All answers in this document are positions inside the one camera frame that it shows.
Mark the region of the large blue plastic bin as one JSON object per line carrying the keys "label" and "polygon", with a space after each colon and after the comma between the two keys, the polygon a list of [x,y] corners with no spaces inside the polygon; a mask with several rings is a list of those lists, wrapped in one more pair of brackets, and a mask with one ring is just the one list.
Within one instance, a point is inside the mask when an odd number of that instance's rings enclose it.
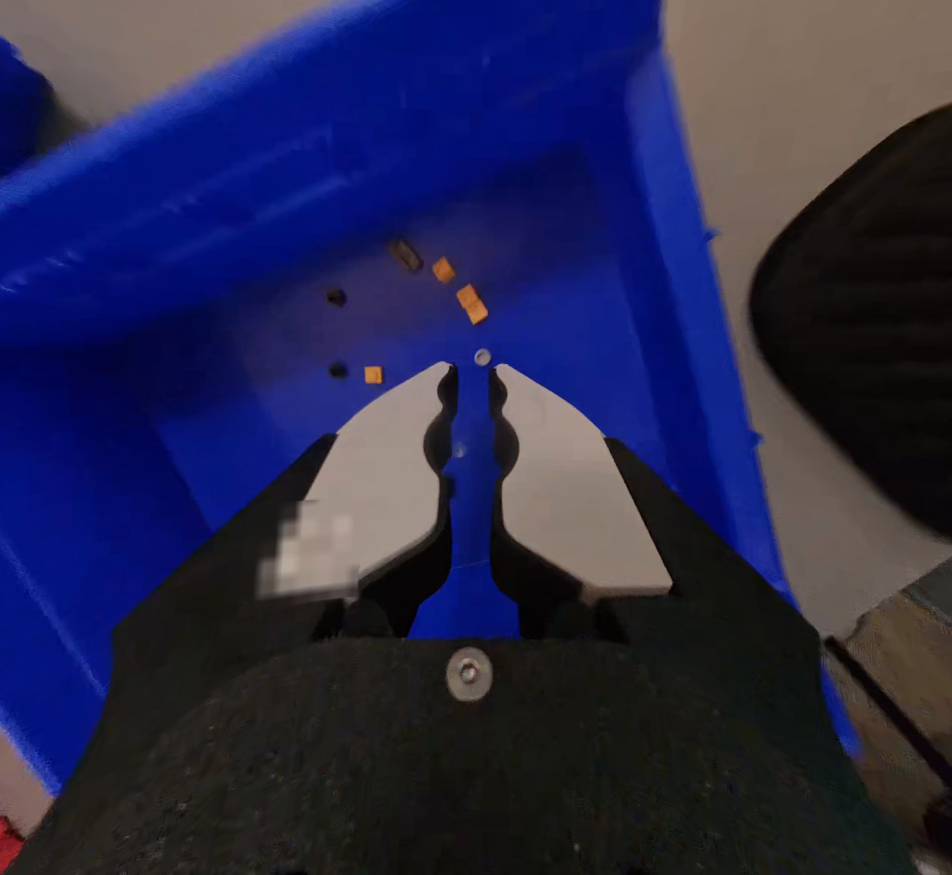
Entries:
{"label": "large blue plastic bin", "polygon": [[454,567],[411,636],[516,635],[487,567],[481,347],[624,443],[796,606],[660,11],[342,0],[2,181],[2,729],[48,793],[103,711],[118,623],[439,360],[468,454],[449,469]]}

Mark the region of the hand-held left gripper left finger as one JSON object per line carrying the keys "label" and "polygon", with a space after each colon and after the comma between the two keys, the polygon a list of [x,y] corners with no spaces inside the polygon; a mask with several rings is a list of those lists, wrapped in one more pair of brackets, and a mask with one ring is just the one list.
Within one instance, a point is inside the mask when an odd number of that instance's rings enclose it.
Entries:
{"label": "hand-held left gripper left finger", "polygon": [[439,361],[337,432],[301,502],[301,592],[380,607],[411,634],[452,566],[451,426],[458,369]]}

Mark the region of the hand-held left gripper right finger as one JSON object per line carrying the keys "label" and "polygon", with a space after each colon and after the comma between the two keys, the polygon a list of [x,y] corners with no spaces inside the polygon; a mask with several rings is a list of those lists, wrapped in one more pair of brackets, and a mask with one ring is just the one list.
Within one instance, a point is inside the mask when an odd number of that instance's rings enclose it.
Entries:
{"label": "hand-held left gripper right finger", "polygon": [[490,567],[525,639],[603,601],[664,598],[673,579],[608,442],[587,416],[511,365],[489,375]]}

